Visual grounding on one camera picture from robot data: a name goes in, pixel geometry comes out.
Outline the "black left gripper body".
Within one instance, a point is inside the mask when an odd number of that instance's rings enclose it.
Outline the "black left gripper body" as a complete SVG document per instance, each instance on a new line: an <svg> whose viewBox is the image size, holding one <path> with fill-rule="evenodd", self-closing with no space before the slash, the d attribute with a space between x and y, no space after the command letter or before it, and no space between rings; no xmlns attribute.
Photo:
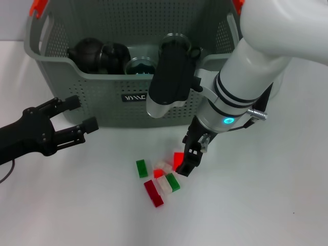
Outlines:
<svg viewBox="0 0 328 246"><path fill-rule="evenodd" d="M27 108L16 122L1 128L1 164L38 152L56 153L54 127L50 117L39 108Z"/></svg>

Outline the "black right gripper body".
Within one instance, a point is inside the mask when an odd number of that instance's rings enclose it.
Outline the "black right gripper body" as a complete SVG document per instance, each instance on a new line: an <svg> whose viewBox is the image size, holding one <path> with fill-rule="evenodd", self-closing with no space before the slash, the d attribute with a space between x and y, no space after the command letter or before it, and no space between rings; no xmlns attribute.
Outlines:
<svg viewBox="0 0 328 246"><path fill-rule="evenodd" d="M206 153L208 145L215 138L215 132L210 131L200 122L197 116L194 116L188 131L182 140L185 144L184 153Z"/></svg>

